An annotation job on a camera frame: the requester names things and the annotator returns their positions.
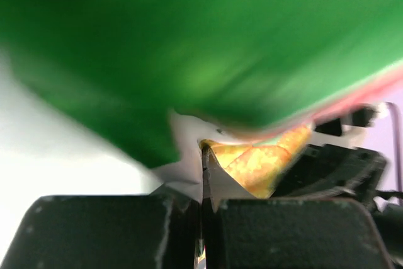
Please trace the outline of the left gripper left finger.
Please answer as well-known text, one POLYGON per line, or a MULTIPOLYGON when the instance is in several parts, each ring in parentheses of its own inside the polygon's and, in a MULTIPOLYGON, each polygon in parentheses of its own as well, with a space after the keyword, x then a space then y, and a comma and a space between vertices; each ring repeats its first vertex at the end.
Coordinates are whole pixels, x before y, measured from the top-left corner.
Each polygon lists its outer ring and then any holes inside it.
POLYGON ((194 268, 199 206, 170 195, 47 196, 26 211, 2 268, 194 268))

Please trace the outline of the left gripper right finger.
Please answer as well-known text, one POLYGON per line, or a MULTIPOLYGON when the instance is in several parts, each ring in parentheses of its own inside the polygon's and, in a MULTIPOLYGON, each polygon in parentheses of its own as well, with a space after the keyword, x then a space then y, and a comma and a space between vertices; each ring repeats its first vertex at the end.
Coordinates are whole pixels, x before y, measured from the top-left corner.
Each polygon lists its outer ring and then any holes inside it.
POLYGON ((226 200, 205 233, 207 268, 393 268, 366 208, 345 199, 226 200))

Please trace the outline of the green Chuba cassava chips bag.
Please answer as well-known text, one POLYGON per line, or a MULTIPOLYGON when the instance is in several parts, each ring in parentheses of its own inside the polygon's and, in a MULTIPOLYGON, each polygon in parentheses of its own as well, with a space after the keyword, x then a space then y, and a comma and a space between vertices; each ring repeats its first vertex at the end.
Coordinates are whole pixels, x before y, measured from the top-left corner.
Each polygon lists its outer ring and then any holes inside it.
POLYGON ((82 125, 202 198, 198 143, 325 122, 402 80, 402 0, 1 0, 39 123, 82 125))

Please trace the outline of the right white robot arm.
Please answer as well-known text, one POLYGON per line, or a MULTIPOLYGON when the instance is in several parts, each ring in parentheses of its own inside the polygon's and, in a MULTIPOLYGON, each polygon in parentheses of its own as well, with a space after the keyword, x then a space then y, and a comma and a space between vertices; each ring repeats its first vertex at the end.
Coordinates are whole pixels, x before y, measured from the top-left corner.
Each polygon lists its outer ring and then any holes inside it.
POLYGON ((352 198, 370 211, 396 268, 402 268, 402 204, 388 203, 379 210, 375 198, 402 200, 402 130, 397 105, 386 104, 393 130, 397 188, 377 188, 387 159, 377 151, 326 144, 309 145, 276 180, 274 198, 352 198))

